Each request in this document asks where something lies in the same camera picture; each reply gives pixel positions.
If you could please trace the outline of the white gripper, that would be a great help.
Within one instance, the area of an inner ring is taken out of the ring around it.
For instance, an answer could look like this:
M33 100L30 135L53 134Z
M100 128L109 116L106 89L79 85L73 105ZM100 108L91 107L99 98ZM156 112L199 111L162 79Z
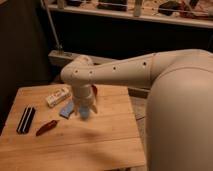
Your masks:
M79 115L79 107L91 107L94 113L98 113L97 107L94 104L95 94L91 85L72 86L72 99L74 105L75 115Z

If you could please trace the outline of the red object behind arm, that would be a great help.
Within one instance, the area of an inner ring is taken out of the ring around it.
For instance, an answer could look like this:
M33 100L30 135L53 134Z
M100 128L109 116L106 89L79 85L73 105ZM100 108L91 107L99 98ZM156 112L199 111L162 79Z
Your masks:
M92 88L93 88L93 92L94 92L94 95L95 95L95 98L97 98L97 87L95 85L92 85Z

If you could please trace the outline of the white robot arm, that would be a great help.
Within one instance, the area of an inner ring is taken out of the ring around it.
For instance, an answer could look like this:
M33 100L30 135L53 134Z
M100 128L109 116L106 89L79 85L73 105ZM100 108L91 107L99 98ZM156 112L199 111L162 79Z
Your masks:
M213 171L213 53L184 49L95 65L81 55L61 71L76 108L91 107L92 86L149 91L146 149L149 171Z

